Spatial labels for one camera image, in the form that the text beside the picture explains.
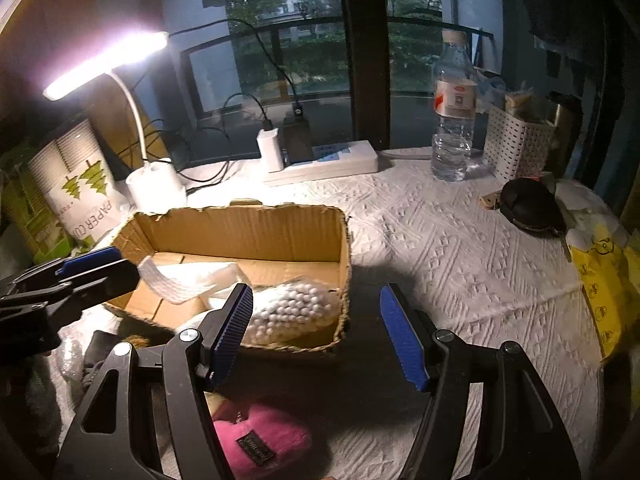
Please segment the pink fuzzy plush toy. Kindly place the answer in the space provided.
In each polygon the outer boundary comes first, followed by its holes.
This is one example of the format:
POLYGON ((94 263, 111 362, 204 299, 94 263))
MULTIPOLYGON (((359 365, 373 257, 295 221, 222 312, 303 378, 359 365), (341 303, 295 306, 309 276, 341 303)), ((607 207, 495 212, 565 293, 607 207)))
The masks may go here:
POLYGON ((235 479, 263 479, 297 462, 311 448, 310 430, 270 404, 239 408, 224 400, 212 413, 214 429, 235 479))

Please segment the bag of white foam balls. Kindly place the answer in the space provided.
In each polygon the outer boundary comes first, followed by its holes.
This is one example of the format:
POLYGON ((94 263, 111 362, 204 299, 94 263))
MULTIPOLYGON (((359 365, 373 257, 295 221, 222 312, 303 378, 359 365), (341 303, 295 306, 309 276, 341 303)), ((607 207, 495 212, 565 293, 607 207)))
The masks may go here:
MULTIPOLYGON (((182 306, 188 300, 199 299, 205 304, 203 313, 192 316, 174 329, 178 334, 195 328, 209 311, 220 310, 236 284, 237 278, 221 283, 195 283, 164 292, 163 298, 182 306)), ((253 310, 243 337, 243 344, 266 346, 284 344, 300 336, 318 332, 333 324, 340 314, 338 290, 311 278, 253 289, 253 310)))

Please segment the brown fuzzy plush toy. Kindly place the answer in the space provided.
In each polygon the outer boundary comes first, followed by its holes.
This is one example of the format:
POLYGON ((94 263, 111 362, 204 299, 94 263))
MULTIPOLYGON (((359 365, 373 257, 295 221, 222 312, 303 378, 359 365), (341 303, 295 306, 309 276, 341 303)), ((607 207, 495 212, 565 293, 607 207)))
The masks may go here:
POLYGON ((151 333, 145 327, 125 326, 117 331, 117 336, 121 341, 129 342, 136 349, 149 348, 152 346, 151 333))

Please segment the green paper cup pack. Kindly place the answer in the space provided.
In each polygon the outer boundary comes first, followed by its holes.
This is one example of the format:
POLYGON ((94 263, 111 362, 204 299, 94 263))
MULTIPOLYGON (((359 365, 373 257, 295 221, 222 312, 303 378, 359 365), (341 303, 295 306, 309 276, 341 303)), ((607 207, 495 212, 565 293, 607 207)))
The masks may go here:
POLYGON ((35 264, 72 253, 74 242, 47 203, 27 165, 29 147, 1 155, 1 208, 17 228, 35 264))

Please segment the paper cup pack white bag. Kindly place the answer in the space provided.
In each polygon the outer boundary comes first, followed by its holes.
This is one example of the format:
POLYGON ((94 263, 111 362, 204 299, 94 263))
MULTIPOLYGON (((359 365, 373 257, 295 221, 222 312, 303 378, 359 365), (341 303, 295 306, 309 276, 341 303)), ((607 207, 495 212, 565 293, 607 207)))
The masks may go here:
POLYGON ((87 119, 28 162, 44 199, 76 242, 92 247, 130 211, 87 119))

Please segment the white embossed tablecloth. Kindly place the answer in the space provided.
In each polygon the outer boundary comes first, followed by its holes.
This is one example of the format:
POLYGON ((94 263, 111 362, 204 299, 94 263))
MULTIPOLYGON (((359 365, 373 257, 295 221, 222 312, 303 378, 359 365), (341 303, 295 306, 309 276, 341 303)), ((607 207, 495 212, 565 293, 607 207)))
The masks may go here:
POLYGON ((352 246, 350 327, 329 361, 242 354, 224 386, 236 398, 271 398, 314 434, 285 479, 393 479, 405 463, 425 396, 402 374, 378 312, 378 294, 398 284, 413 307, 464 341, 526 351, 567 429, 582 471, 600 429, 598 336, 582 284, 559 240, 527 235, 480 206, 490 174, 448 183, 431 172, 426 148, 393 150, 375 174, 253 183, 235 174, 192 196, 197 207, 258 200, 321 204, 346 214, 352 246))

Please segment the yellow plastic bag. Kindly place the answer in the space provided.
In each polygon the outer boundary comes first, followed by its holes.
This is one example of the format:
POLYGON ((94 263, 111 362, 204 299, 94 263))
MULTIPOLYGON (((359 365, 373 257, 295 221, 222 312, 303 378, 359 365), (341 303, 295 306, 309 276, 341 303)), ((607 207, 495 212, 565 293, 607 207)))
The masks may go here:
POLYGON ((602 223, 569 230, 566 242, 606 361, 639 339, 639 247, 602 223))

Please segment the open cardboard box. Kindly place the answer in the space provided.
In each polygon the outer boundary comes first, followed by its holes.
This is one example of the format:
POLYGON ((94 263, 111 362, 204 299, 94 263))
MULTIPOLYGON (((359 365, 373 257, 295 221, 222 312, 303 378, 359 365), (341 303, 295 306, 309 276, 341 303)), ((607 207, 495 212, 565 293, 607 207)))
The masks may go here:
POLYGON ((283 344, 243 344, 248 356, 328 360, 349 328, 352 251, 346 214, 326 205, 230 204, 136 212, 107 237, 133 263, 234 262, 250 284, 279 285, 308 276, 336 290, 337 319, 283 344))

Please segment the black round pouch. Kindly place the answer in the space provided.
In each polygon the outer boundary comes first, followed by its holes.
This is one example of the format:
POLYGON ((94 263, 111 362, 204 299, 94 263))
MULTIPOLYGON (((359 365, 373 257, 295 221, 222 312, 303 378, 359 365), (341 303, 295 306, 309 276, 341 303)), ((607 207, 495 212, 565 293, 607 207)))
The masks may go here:
POLYGON ((540 181, 517 178, 506 182, 499 195, 499 211, 521 231, 538 237, 561 237, 567 230, 553 193, 540 181))

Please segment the white phone charger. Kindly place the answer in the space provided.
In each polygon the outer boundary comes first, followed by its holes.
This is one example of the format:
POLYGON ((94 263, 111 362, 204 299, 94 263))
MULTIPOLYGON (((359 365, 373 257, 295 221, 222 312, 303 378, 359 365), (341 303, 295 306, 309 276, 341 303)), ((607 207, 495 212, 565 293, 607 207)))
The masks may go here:
POLYGON ((279 172, 284 169, 284 161, 279 142, 279 130, 260 129, 256 136, 259 148, 260 162, 265 172, 279 172))

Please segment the dark power adapter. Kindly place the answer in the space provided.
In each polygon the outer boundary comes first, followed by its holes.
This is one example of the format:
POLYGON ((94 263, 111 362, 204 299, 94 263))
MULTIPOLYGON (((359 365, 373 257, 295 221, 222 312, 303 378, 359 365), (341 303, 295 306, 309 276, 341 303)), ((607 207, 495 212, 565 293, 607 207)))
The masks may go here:
POLYGON ((310 162, 314 158, 310 125, 300 104, 293 104, 292 112, 285 115, 281 133, 289 165, 310 162))

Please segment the white perforated basket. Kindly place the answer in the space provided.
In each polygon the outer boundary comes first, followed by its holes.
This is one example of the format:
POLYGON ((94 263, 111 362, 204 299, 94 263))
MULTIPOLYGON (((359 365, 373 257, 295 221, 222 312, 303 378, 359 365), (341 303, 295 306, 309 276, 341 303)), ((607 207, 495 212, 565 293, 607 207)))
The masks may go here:
POLYGON ((500 108, 489 110, 483 164, 501 183, 535 177, 546 164, 555 126, 515 118, 500 108))

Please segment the white power strip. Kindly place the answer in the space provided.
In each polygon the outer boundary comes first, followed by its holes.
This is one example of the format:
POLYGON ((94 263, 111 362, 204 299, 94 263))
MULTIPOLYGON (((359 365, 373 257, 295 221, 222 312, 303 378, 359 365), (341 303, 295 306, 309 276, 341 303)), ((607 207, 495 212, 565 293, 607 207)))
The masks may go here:
POLYGON ((312 152, 314 159, 310 162, 296 162, 281 171, 265 174, 264 181, 288 184, 378 172, 378 153, 368 141, 320 145, 312 152))

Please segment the clear plastic water bottle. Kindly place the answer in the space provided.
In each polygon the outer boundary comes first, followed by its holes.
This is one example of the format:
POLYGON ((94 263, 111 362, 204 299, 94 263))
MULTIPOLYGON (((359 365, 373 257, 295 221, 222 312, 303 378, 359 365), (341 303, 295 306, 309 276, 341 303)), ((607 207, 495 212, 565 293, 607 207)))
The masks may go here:
POLYGON ((432 173, 447 182, 465 179, 474 136, 477 74, 465 32, 442 31, 442 53, 434 64, 432 173))

